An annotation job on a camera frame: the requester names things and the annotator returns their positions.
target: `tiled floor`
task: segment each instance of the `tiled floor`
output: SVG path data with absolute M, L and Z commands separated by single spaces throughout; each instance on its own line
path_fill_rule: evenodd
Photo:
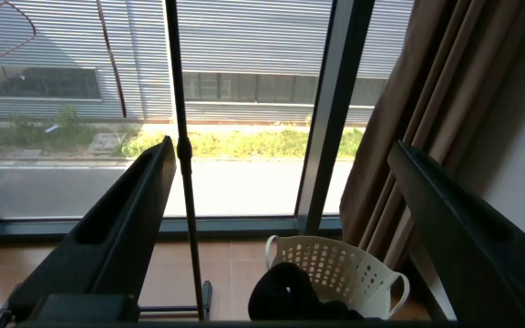
M 0 248 L 0 306 L 52 250 L 51 245 Z M 265 273 L 264 241 L 205 241 L 200 243 L 201 278 L 213 285 L 212 320 L 248 320 L 247 304 Z M 139 299 L 147 305 L 193 305 L 195 294 L 187 242 L 155 246 Z M 428 320 L 417 300 L 395 316 L 398 320 Z

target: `perforated basket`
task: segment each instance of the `perforated basket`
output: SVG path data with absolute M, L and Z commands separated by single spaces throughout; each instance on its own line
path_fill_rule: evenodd
M 271 246 L 277 253 L 271 262 Z M 311 236 L 280 238 L 266 242 L 267 270 L 281 262 L 297 264 L 309 274 L 322 301 L 339 300 L 365 318 L 387 320 L 405 303 L 410 291 L 407 277 L 394 272 L 371 254 L 340 241 Z M 402 278 L 404 291 L 390 310 L 390 287 Z

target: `curtain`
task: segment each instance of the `curtain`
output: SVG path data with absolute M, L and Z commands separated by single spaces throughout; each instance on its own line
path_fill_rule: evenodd
M 524 34 L 525 0 L 415 1 L 345 185 L 345 242 L 391 268 L 404 258 L 414 222 L 386 163 L 393 142 L 455 171 Z

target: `black cloth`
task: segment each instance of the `black cloth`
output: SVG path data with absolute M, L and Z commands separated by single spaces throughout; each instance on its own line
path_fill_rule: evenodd
M 248 314 L 252 320 L 364 319 L 343 302 L 319 302 L 307 273 L 289 262 L 275 265 L 258 281 Z

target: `hanging cable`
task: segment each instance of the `hanging cable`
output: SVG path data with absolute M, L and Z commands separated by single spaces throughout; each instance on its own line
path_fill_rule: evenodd
M 105 44 L 107 45 L 108 56 L 110 57 L 110 64 L 113 66 L 115 73 L 115 80 L 117 81 L 118 99 L 120 100 L 120 107 L 123 111 L 123 118 L 127 117 L 127 108 L 125 107 L 125 97 L 123 96 L 123 87 L 120 85 L 120 76 L 118 75 L 117 63 L 113 56 L 113 51 L 110 49 L 110 42 L 108 41 L 107 24 L 105 23 L 105 15 L 102 12 L 102 4 L 97 0 L 98 18 L 102 24 L 102 33 L 105 35 Z
M 9 49 L 9 50 L 7 50 L 7 51 L 1 53 L 1 54 L 0 54 L 0 58 L 1 58 L 2 56 L 5 56 L 5 55 L 9 54 L 10 52 L 12 52 L 12 51 L 14 51 L 14 50 L 17 50 L 19 47 L 24 46 L 26 43 L 28 43 L 28 42 L 30 42 L 30 41 L 32 41 L 33 39 L 36 38 L 36 26 L 34 25 L 34 23 L 32 23 L 32 20 L 31 20 L 26 14 L 24 14 L 24 12 L 21 11 L 21 9 L 19 9 L 18 7 L 16 7 L 14 4 L 10 3 L 9 1 L 1 2 L 1 3 L 0 3 L 0 7 L 3 6 L 3 5 L 9 5 L 10 7 L 14 8 L 14 9 L 16 10 L 16 12 L 18 12 L 18 13 L 21 14 L 23 17 L 25 17 L 26 20 L 27 20 L 27 22 L 29 22 L 29 24 L 32 26 L 32 32 L 33 32 L 33 34 L 32 34 L 32 36 L 30 36 L 28 39 L 26 39 L 26 41 L 24 41 L 24 42 L 20 43 L 19 45 L 14 46 L 13 48 L 11 48 L 11 49 Z

